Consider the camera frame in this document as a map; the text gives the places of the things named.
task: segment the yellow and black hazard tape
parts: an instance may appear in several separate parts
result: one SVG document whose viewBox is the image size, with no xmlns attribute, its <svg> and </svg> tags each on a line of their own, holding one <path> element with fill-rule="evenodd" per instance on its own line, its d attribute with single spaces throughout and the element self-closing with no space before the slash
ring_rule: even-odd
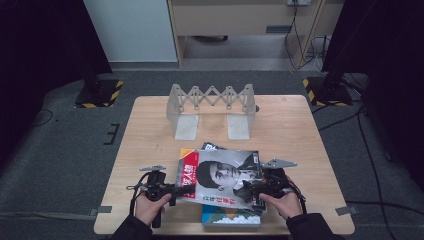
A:
<svg viewBox="0 0 424 240">
<path fill-rule="evenodd" d="M 122 84 L 124 83 L 124 81 L 119 80 L 116 83 L 116 87 L 110 97 L 110 100 L 108 102 L 104 102 L 104 103 L 82 103 L 82 104 L 75 104 L 76 108 L 96 108 L 96 107 L 111 107 L 113 106 L 113 104 L 115 103 L 116 98 L 119 95 L 119 91 L 121 91 L 122 88 Z"/>
<path fill-rule="evenodd" d="M 303 86 L 306 89 L 306 93 L 308 94 L 309 101 L 313 106 L 349 106 L 350 102 L 346 101 L 319 101 L 315 98 L 314 91 L 309 84 L 308 79 L 303 79 Z"/>
</svg>

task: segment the white wall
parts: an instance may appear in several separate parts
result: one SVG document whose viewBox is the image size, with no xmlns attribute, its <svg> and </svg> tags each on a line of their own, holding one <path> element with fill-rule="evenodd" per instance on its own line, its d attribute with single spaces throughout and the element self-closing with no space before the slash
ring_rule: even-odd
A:
<svg viewBox="0 0 424 240">
<path fill-rule="evenodd" d="M 177 62 L 166 0 L 84 0 L 109 62 Z"/>
</svg>

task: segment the sleeve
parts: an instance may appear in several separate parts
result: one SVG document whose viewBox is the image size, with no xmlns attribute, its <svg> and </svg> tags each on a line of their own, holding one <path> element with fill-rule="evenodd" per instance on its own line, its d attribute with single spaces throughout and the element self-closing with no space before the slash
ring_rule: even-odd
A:
<svg viewBox="0 0 424 240">
<path fill-rule="evenodd" d="M 134 216 L 128 217 L 121 223 L 112 235 L 112 240 L 147 240 L 152 236 L 152 229 Z"/>
<path fill-rule="evenodd" d="M 287 227 L 294 240 L 342 240 L 331 231 L 319 213 L 302 214 L 287 219 Z"/>
</svg>

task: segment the power outlet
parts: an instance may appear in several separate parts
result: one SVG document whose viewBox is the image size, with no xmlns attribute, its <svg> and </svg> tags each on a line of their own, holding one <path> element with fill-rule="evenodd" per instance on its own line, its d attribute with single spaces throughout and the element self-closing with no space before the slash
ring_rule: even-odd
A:
<svg viewBox="0 0 424 240">
<path fill-rule="evenodd" d="M 307 6 L 311 5 L 312 0 L 287 0 L 287 5 L 294 6 L 295 4 L 298 6 Z"/>
</svg>

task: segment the gray floor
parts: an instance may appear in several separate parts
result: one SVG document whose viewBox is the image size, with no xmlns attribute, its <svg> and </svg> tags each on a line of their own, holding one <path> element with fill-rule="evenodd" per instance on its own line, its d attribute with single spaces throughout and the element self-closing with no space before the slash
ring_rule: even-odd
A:
<svg viewBox="0 0 424 240">
<path fill-rule="evenodd" d="M 138 69 L 114 69 L 113 76 L 103 76 L 124 80 L 118 100 L 111 108 L 73 109 L 82 81 L 53 90 L 46 96 L 43 107 L 51 113 L 41 111 L 34 122 L 35 125 L 47 124 L 31 128 L 18 147 L 12 164 L 0 178 L 0 212 L 57 212 L 86 216 L 90 209 L 97 208 L 134 98 L 137 95 L 167 95 L 169 88 L 165 82 L 223 85 L 228 81 L 241 85 L 243 79 L 248 79 L 255 82 L 258 94 L 306 96 L 301 80 L 306 76 L 321 75 L 317 69 L 322 62 L 317 58 L 299 70 L 293 69 L 283 40 L 277 35 L 230 36 L 224 42 L 190 38 L 181 68 L 150 65 Z M 316 52 L 322 50 L 321 45 L 322 42 L 317 40 Z M 273 80 L 262 79 L 264 76 Z M 347 77 L 361 85 L 366 83 L 366 76 L 362 74 Z M 350 90 L 350 93 L 353 99 L 360 99 L 354 91 Z M 320 129 L 352 116 L 360 106 L 360 102 L 349 107 L 321 109 L 311 106 L 311 111 L 316 111 L 313 116 Z M 364 114 L 359 119 L 360 122 L 354 118 L 320 131 L 346 201 L 361 202 L 347 203 L 357 207 L 359 213 L 352 215 L 356 228 L 354 234 L 345 238 L 391 239 L 388 225 L 396 239 L 423 239 L 423 192 L 411 181 L 402 163 L 387 161 L 384 147 L 369 119 Z M 113 130 L 112 123 L 120 123 L 121 130 L 115 144 L 105 146 L 103 143 L 110 140 L 105 132 Z M 371 155 L 367 152 L 361 129 Z M 382 209 L 376 204 L 380 201 L 378 186 L 383 202 L 420 212 L 385 205 L 386 225 Z M 93 225 L 94 220 L 3 217 L 0 218 L 0 239 L 102 238 L 94 234 Z"/>
</svg>

